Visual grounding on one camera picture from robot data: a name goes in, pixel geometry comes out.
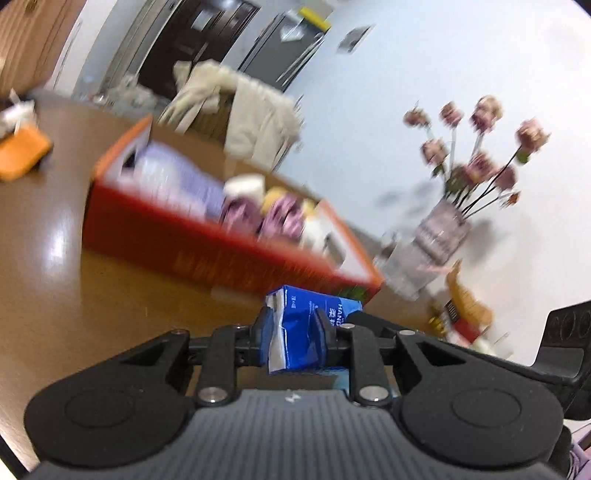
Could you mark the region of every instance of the white cloth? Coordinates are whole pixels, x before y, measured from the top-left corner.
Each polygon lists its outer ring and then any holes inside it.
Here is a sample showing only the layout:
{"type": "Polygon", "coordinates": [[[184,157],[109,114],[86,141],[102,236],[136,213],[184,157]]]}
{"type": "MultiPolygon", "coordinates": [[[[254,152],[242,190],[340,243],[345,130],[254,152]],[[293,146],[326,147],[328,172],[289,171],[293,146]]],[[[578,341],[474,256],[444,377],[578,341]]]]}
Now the white cloth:
{"type": "MultiPolygon", "coordinates": [[[[183,84],[177,66],[177,84],[183,84]]],[[[213,60],[199,63],[176,98],[164,111],[161,124],[185,133],[198,113],[216,113],[219,92],[235,92],[228,123],[225,152],[270,170],[300,135],[301,119],[295,102],[281,92],[213,60]]]]}

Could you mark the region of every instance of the pink flower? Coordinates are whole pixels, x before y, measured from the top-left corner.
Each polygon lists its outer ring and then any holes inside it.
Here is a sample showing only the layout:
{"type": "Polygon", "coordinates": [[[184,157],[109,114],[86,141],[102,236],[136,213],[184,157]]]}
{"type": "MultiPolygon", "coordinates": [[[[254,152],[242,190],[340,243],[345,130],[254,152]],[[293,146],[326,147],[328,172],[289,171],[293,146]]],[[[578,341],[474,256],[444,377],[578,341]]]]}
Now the pink flower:
{"type": "Polygon", "coordinates": [[[413,108],[404,114],[402,121],[408,127],[426,127],[431,120],[422,108],[413,108]]]}
{"type": "Polygon", "coordinates": [[[448,127],[456,128],[462,118],[464,118],[464,112],[458,109],[453,102],[449,102],[443,106],[439,117],[448,127]]]}
{"type": "Polygon", "coordinates": [[[497,120],[503,117],[500,102],[492,95],[486,95],[478,100],[474,113],[470,117],[472,125],[480,133],[491,131],[497,120]]]}
{"type": "Polygon", "coordinates": [[[496,168],[489,156],[485,152],[480,151],[464,167],[464,173],[467,176],[468,182],[474,186],[494,177],[496,168]]]}
{"type": "Polygon", "coordinates": [[[472,125],[474,125],[476,130],[480,133],[490,132],[495,126],[495,116],[492,112],[488,112],[481,108],[474,110],[470,120],[472,121],[472,125]]]}
{"type": "Polygon", "coordinates": [[[517,131],[517,140],[523,152],[527,154],[537,152],[548,142],[549,137],[550,134],[544,133],[542,126],[535,118],[523,122],[517,131]]]}
{"type": "Polygon", "coordinates": [[[503,108],[499,100],[492,95],[485,95],[476,104],[476,108],[481,108],[488,112],[492,112],[496,120],[503,118],[503,108]]]}
{"type": "Polygon", "coordinates": [[[445,143],[443,143],[441,138],[439,140],[426,141],[421,149],[427,165],[441,165],[449,155],[447,148],[445,148],[445,143]]]}
{"type": "Polygon", "coordinates": [[[505,170],[502,170],[500,175],[495,180],[495,187],[499,190],[511,190],[517,183],[517,172],[509,165],[505,170]]]}

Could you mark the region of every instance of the artificial flower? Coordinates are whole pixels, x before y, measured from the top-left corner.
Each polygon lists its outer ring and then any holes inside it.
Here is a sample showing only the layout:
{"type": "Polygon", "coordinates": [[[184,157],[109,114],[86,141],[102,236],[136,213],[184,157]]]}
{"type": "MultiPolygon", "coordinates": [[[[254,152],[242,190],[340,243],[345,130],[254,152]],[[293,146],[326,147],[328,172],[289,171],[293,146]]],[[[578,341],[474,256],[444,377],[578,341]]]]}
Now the artificial flower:
{"type": "Polygon", "coordinates": [[[499,101],[492,95],[486,95],[478,100],[470,120],[476,130],[483,134],[491,131],[496,121],[502,117],[503,110],[499,101]]]}
{"type": "Polygon", "coordinates": [[[511,205],[514,205],[517,203],[517,201],[519,201],[519,196],[521,195],[521,192],[515,192],[512,193],[511,195],[509,195],[509,198],[507,198],[502,204],[502,207],[510,207],[511,205]]]}
{"type": "Polygon", "coordinates": [[[503,118],[503,107],[501,106],[500,101],[492,95],[485,95],[480,100],[478,100],[476,108],[481,108],[492,112],[496,120],[503,118]]]}
{"type": "Polygon", "coordinates": [[[499,176],[495,180],[495,187],[499,190],[511,190],[517,183],[517,172],[509,165],[506,169],[501,170],[499,176]]]}
{"type": "Polygon", "coordinates": [[[526,120],[517,130],[517,140],[521,144],[520,150],[527,155],[537,152],[546,145],[550,134],[544,133],[542,126],[535,119],[526,120]]]}
{"type": "Polygon", "coordinates": [[[453,102],[449,102],[443,106],[439,117],[448,127],[456,128],[462,118],[464,118],[464,112],[458,109],[453,102]]]}
{"type": "Polygon", "coordinates": [[[467,187],[467,178],[464,169],[465,166],[463,165],[453,167],[452,173],[446,182],[446,189],[449,193],[460,193],[467,187]]]}
{"type": "Polygon", "coordinates": [[[402,121],[409,127],[426,127],[431,120],[422,108],[415,107],[404,114],[402,121]]]}
{"type": "Polygon", "coordinates": [[[449,155],[445,143],[439,140],[427,140],[421,147],[427,165],[441,165],[449,155]]]}
{"type": "Polygon", "coordinates": [[[464,167],[464,173],[468,177],[468,182],[474,186],[495,176],[496,168],[489,156],[480,151],[464,167]]]}

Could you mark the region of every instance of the metal screw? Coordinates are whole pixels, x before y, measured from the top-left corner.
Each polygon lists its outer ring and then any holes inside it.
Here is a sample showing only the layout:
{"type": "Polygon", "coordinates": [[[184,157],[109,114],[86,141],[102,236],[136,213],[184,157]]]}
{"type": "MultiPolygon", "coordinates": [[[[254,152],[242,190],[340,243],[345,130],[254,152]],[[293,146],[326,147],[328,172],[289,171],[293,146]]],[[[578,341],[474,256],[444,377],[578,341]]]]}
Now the metal screw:
{"type": "Polygon", "coordinates": [[[390,392],[384,387],[370,385],[359,390],[359,395],[367,401],[382,401],[390,396],[390,392]]]}
{"type": "Polygon", "coordinates": [[[206,387],[197,394],[199,400],[205,403],[220,403],[228,397],[228,393],[219,387],[206,387]]]}

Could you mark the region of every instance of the flower vase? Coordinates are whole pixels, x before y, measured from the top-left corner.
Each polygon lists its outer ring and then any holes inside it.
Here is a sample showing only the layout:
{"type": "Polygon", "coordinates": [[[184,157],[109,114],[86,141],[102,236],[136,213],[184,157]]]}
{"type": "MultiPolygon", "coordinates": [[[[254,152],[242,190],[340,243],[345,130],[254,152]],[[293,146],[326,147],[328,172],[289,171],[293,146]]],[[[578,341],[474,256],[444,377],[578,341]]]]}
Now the flower vase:
{"type": "Polygon", "coordinates": [[[446,199],[441,199],[416,229],[415,242],[436,265],[444,265],[469,231],[470,223],[461,211],[446,199]]]}

